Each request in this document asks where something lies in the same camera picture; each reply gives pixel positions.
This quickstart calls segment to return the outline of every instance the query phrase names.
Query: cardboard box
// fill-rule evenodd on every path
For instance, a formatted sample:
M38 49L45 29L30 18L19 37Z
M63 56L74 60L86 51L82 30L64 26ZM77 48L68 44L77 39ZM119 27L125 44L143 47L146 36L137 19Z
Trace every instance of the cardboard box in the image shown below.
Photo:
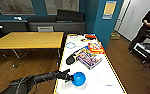
M111 33L111 39L119 39L120 35L118 33Z

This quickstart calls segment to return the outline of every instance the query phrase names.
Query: white wall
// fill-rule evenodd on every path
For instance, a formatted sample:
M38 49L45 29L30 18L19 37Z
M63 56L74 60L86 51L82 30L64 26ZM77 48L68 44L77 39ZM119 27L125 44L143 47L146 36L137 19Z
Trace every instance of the white wall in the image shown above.
M127 5L130 5L124 16ZM150 0L124 0L121 12L114 27L114 30L132 41L137 35L139 28L143 25L142 18L150 10Z

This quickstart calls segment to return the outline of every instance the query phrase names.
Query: person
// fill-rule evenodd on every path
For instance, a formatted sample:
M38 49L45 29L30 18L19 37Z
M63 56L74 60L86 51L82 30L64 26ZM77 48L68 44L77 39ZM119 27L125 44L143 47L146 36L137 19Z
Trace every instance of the person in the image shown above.
M132 40L128 47L130 51L134 48L136 43L142 43L147 38L146 35L150 35L150 11L148 11L148 13L144 16L142 22L144 23L143 26L140 28L137 36Z

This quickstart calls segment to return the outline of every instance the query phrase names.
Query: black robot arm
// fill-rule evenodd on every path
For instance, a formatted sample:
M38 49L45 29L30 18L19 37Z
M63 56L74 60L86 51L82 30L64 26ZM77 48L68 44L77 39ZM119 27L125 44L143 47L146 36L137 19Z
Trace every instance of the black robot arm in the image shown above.
M0 94L27 94L35 84L48 80L54 80L55 78L63 79L66 81L73 81L73 75L69 75L68 72L70 72L70 69L63 72L55 71L40 75L30 75L19 78L10 82L9 87L7 87Z

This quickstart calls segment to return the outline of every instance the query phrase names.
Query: floor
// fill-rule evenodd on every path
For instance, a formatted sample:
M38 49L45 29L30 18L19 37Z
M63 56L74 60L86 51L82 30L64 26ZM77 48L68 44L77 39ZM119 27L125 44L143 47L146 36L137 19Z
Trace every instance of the floor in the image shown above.
M142 61L128 51L129 42L120 37L110 40L106 54L116 70L128 94L150 94L150 64ZM0 92L6 89L12 80L28 75L38 75L58 70L57 49L17 50L25 56L17 61L12 50L0 50ZM43 82L33 87L29 94L53 94L55 80Z

